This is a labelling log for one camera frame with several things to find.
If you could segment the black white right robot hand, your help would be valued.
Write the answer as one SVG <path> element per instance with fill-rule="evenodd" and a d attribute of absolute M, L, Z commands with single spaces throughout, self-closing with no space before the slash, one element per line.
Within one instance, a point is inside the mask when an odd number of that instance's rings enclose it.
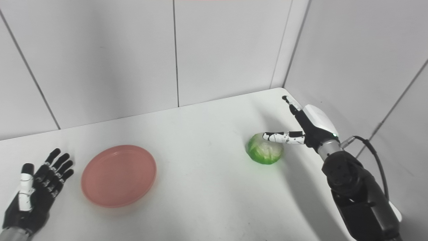
<path fill-rule="evenodd" d="M 274 143 L 306 145 L 316 151 L 329 141 L 340 142 L 338 131 L 321 109 L 313 105 L 302 107 L 291 96 L 284 95 L 282 99 L 287 102 L 290 112 L 302 129 L 287 133 L 264 132 L 262 134 L 263 139 Z"/>

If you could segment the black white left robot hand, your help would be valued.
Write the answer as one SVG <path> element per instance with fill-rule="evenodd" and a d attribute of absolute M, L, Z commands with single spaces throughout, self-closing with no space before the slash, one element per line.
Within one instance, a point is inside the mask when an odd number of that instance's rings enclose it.
<path fill-rule="evenodd" d="M 32 163 L 22 166 L 19 189 L 4 213 L 2 241 L 30 241 L 46 225 L 73 165 L 70 154 L 56 148 L 37 170 Z"/>

